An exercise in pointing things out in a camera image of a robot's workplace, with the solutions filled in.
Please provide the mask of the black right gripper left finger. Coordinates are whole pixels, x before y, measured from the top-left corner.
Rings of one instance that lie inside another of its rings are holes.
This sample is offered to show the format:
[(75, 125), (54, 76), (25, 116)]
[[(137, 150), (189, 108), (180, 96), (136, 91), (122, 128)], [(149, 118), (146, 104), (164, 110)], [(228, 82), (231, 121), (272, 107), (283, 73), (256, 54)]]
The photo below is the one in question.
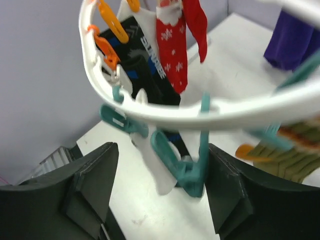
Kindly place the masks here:
[(111, 240), (109, 203), (119, 149), (108, 142), (19, 185), (0, 188), (3, 240)]

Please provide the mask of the white sock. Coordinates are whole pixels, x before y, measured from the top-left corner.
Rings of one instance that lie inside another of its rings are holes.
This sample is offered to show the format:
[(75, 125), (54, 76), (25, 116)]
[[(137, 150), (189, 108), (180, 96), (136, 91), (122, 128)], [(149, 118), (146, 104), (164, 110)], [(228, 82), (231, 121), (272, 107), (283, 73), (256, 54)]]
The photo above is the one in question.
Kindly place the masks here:
[[(156, 14), (143, 8), (138, 12), (132, 12), (129, 7), (129, 3), (125, 0), (122, 0), (120, 2), (117, 18), (121, 24), (122, 21), (129, 17), (134, 17), (138, 22), (159, 60), (158, 45), (156, 40)], [(144, 89), (140, 89), (138, 91), (135, 99), (138, 103), (149, 104), (148, 96)], [(168, 194), (175, 187), (177, 181), (153, 150), (151, 146), (151, 137), (148, 136), (147, 138), (142, 138), (138, 134), (133, 133), (131, 134), (131, 139), (141, 152), (144, 163), (151, 172), (157, 193), (159, 195)]]

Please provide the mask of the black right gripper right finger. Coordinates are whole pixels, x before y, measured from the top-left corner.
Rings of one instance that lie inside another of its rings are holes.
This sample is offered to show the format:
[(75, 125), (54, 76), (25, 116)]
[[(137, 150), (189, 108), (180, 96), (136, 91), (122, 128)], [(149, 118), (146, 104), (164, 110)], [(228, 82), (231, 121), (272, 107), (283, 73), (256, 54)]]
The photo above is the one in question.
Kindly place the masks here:
[(205, 187), (222, 240), (317, 240), (320, 190), (251, 166), (210, 144)]

